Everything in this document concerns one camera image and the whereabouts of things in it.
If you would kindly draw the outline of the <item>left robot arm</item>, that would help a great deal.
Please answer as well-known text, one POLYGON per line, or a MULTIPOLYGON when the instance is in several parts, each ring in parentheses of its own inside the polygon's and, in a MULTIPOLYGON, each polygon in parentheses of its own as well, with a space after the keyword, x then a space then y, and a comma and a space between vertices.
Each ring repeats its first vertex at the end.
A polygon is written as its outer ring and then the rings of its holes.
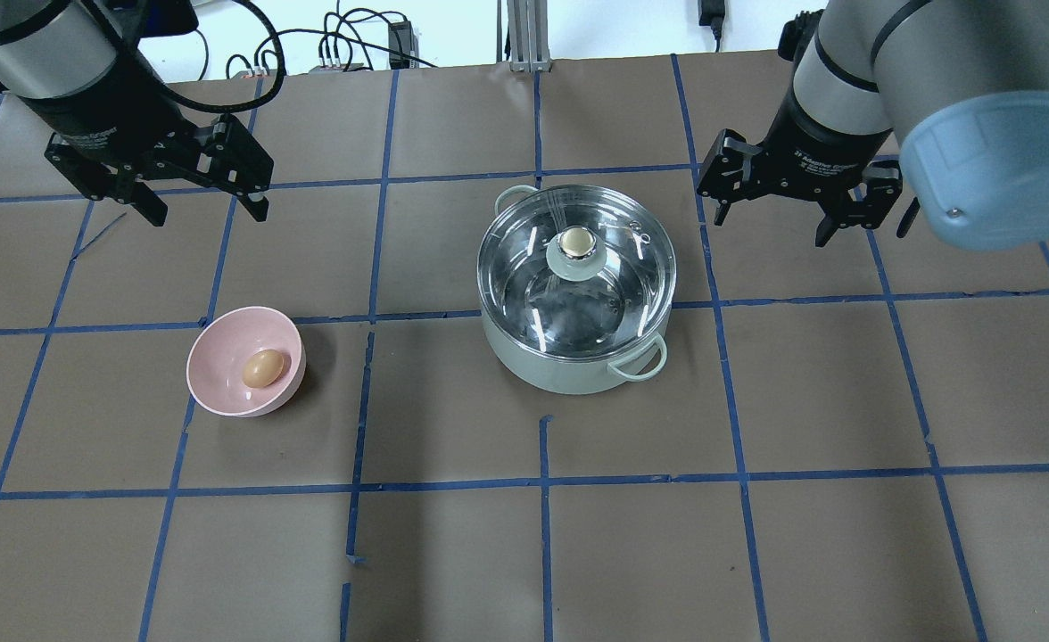
POLYGON ((51 129, 44 150, 80 195, 166 222, 151 180, 185 180, 236 198, 267 219, 273 162, 239 114, 280 93, 236 104, 183 97, 137 48, 148 4, 129 15, 97 1, 0 1, 0 86, 51 129))

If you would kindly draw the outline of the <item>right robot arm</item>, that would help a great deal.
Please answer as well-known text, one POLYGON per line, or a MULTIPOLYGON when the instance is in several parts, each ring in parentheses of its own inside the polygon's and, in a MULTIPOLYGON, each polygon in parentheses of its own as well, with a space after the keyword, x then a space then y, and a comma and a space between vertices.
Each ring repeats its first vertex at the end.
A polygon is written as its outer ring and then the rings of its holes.
POLYGON ((896 235, 1005 251, 1049 240, 1049 1, 830 1, 787 21, 793 72, 757 144, 716 135, 697 194, 818 204, 815 245, 875 230, 905 186, 896 235))

